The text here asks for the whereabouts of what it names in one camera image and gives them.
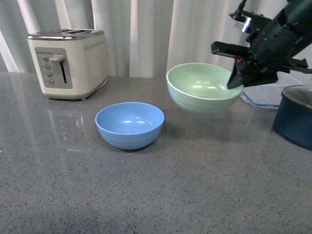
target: pot lid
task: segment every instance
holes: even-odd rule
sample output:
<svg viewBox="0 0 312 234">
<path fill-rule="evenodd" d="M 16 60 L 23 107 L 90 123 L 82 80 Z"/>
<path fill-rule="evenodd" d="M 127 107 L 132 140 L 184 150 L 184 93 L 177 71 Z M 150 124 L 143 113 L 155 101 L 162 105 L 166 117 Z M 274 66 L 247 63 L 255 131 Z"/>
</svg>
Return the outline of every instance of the pot lid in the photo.
<svg viewBox="0 0 312 234">
<path fill-rule="evenodd" d="M 312 85 L 295 85 L 283 89 L 282 94 L 290 101 L 312 110 Z"/>
</svg>

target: toaster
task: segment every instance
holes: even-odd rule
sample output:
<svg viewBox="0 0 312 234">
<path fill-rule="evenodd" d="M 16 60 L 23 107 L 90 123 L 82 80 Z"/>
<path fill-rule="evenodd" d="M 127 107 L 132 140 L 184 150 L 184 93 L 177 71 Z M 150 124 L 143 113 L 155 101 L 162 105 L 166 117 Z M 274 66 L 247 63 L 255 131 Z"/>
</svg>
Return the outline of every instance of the toaster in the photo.
<svg viewBox="0 0 312 234">
<path fill-rule="evenodd" d="M 48 98 L 85 100 L 107 82 L 109 65 L 102 30 L 31 33 L 27 41 L 41 91 Z"/>
</svg>

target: robotic arm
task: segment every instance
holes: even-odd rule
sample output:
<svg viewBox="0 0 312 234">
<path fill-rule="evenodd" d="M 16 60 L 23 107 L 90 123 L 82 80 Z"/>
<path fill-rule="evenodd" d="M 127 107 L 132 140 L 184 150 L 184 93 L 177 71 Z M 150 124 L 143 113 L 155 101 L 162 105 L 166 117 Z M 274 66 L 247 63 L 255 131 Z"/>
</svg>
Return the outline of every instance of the robotic arm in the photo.
<svg viewBox="0 0 312 234">
<path fill-rule="evenodd" d="M 219 41 L 211 45 L 214 55 L 235 59 L 227 87 L 275 83 L 278 71 L 312 74 L 305 59 L 293 58 L 312 43 L 312 0 L 287 0 L 272 20 L 244 11 L 245 2 L 230 17 L 244 25 L 242 31 L 249 34 L 246 41 L 250 47 Z"/>
</svg>

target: navy pot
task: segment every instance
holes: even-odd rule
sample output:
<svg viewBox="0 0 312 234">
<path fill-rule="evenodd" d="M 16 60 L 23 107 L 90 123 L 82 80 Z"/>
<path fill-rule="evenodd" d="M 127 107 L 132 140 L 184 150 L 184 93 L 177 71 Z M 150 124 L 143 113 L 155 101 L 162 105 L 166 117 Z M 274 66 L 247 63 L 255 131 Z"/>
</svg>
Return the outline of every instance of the navy pot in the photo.
<svg viewBox="0 0 312 234">
<path fill-rule="evenodd" d="M 312 150 L 312 86 L 289 86 L 282 91 L 273 128 L 287 140 Z"/>
</svg>

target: countertop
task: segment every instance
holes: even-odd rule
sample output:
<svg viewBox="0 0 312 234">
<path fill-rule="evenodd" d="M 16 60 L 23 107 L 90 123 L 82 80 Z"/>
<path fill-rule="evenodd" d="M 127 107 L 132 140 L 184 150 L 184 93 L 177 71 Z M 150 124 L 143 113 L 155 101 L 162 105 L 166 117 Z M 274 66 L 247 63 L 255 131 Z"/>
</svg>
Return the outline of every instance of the countertop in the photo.
<svg viewBox="0 0 312 234">
<path fill-rule="evenodd" d="M 312 152 L 272 130 L 276 110 L 238 99 L 198 116 L 165 78 L 116 78 L 85 101 L 46 98 L 36 74 L 0 73 L 0 233 L 312 233 Z M 165 114 L 125 151 L 95 115 L 125 101 Z"/>
</svg>

